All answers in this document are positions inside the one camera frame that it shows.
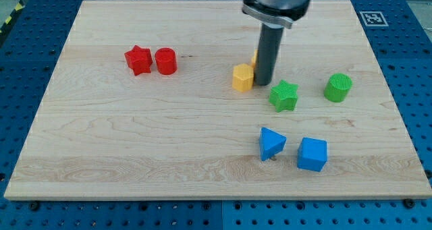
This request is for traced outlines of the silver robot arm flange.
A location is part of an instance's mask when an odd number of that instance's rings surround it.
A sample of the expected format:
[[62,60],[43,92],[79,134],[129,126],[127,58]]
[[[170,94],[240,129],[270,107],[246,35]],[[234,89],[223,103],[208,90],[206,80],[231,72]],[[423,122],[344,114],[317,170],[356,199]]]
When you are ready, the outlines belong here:
[[311,0],[243,0],[242,12],[270,28],[290,29],[302,18]]

